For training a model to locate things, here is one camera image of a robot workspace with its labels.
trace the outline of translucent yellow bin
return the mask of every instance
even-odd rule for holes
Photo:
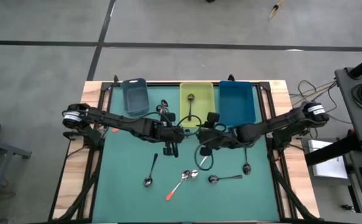
[[[179,120],[189,115],[189,107],[191,105],[191,114],[196,115],[201,119],[201,122],[207,120],[208,112],[215,112],[214,104],[214,87],[211,82],[196,82],[196,83],[181,83],[180,89],[180,116]],[[188,100],[189,94],[194,95],[194,100],[190,104]],[[199,124],[197,118],[191,118],[190,121],[186,118],[182,122],[182,126],[192,128]]]

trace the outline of gray floor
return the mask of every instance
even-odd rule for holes
[[[96,42],[109,0],[0,0],[0,40]],[[106,42],[262,44],[362,47],[362,0],[289,0],[268,21],[273,0],[117,0]],[[78,102],[94,47],[0,46],[0,139],[33,151],[7,174],[16,196],[0,200],[0,218],[11,223],[47,220],[68,144],[60,112]],[[353,67],[362,52],[103,48],[94,80],[300,80],[321,85],[334,70]],[[331,91],[349,121],[340,92]],[[319,101],[333,108],[327,95]],[[331,120],[320,137],[343,136],[350,124]],[[346,187],[313,181],[321,217],[362,223],[341,210]]]

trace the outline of green tabletop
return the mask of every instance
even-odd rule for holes
[[[256,122],[261,115],[254,92]],[[149,86],[150,111],[154,111],[162,99],[169,104],[170,112],[176,113],[179,121],[179,87]],[[214,87],[216,111],[218,110],[218,87]],[[124,112],[121,87],[113,90],[111,113],[128,116]],[[159,119],[158,115],[150,118]],[[242,173],[243,149],[220,149],[213,151],[214,167],[200,171],[196,179],[184,181],[170,201],[166,196],[181,180],[184,170],[196,169],[193,153],[198,146],[196,136],[179,144],[179,157],[164,156],[164,143],[149,143],[133,137],[125,131],[107,133],[102,166],[98,183],[94,223],[105,222],[224,222],[267,220],[279,221],[274,185],[267,160],[265,139],[261,137],[247,150],[250,175],[243,179],[221,180],[210,184],[210,175],[227,177]],[[153,169],[153,183],[143,186],[149,175],[154,153],[158,159]]]

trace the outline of spoon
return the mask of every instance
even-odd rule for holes
[[[145,187],[149,187],[151,185],[151,183],[153,182],[153,179],[151,178],[151,171],[153,171],[153,168],[155,166],[156,160],[157,160],[158,154],[156,153],[154,158],[153,158],[153,164],[151,165],[151,169],[150,169],[150,174],[147,178],[145,178],[145,180],[143,181],[143,185]]]
[[[192,101],[194,100],[194,95],[191,93],[188,95],[188,100],[189,100],[189,117],[188,117],[188,121],[191,121],[192,120]]]
[[[182,173],[182,179],[179,181],[179,183],[176,185],[176,187],[166,196],[166,200],[169,201],[171,197],[173,196],[175,190],[181,185],[183,180],[188,179],[188,177],[191,175],[191,172],[186,170]]]
[[[211,175],[208,177],[208,181],[212,184],[216,184],[218,183],[219,180],[222,180],[222,179],[241,179],[243,178],[242,175],[236,175],[236,176],[232,176],[232,177],[217,177],[216,175]]]
[[[208,156],[204,156],[203,160],[200,162],[200,166],[203,165],[203,163],[204,163],[204,161],[206,161],[207,157]],[[197,170],[197,169],[192,170],[192,172],[191,172],[192,179],[196,178],[198,175],[199,175],[199,170]]]
[[[247,148],[244,148],[244,156],[245,156],[245,164],[243,165],[243,173],[245,175],[249,175],[251,172],[251,166],[250,164],[247,162]]]

